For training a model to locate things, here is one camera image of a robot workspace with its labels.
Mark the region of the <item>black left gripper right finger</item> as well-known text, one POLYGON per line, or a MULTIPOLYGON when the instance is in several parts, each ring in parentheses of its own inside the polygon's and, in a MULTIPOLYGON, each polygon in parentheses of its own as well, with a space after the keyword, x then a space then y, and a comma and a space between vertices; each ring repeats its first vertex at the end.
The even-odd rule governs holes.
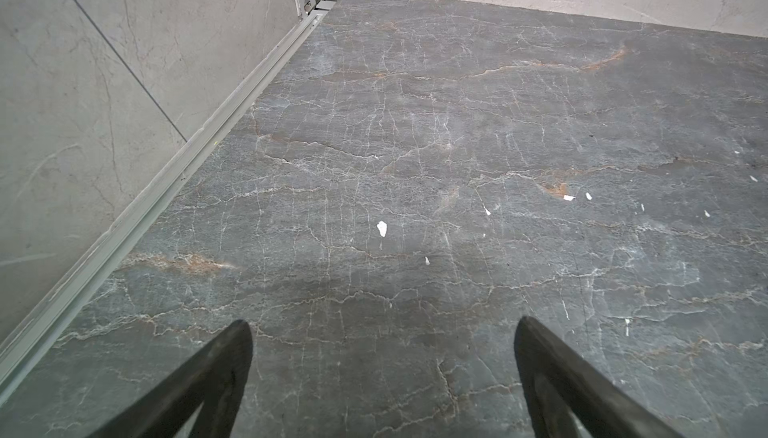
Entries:
POLYGON ((532 316, 522 317, 514 354, 534 434, 577 437, 678 437, 532 316))

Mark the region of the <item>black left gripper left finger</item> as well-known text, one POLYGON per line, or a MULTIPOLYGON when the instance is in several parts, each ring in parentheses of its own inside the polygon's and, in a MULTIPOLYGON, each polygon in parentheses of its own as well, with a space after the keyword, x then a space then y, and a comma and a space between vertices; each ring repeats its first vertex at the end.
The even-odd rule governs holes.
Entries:
POLYGON ((235 320, 93 437, 173 437, 195 421, 191 437, 231 435, 253 357, 249 324, 235 320))

